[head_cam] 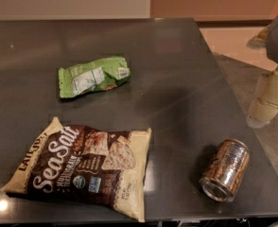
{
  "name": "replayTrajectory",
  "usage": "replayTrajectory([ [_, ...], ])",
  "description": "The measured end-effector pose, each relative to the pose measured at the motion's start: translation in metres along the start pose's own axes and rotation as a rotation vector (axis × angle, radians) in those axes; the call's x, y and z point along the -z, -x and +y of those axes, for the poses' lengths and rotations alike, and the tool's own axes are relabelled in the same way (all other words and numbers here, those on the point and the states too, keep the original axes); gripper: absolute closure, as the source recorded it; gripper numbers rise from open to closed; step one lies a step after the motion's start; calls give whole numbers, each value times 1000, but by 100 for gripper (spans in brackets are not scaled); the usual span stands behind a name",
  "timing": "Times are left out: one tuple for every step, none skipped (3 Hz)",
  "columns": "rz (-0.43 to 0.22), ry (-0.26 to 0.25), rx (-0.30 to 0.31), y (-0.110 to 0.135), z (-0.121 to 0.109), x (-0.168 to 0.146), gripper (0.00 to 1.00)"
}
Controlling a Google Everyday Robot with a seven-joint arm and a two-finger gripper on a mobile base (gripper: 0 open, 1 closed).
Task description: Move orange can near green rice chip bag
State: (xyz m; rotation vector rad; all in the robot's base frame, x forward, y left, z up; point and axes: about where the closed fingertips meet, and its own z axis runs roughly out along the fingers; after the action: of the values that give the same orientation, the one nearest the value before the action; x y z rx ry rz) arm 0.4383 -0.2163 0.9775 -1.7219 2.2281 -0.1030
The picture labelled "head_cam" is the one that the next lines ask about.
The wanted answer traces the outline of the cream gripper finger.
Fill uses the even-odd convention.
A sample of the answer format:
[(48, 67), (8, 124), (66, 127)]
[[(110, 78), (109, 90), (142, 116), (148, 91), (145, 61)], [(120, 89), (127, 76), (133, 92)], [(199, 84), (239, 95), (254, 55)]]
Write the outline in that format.
[(249, 108), (247, 124), (260, 129), (278, 114), (278, 69), (262, 74), (256, 85), (255, 95)]

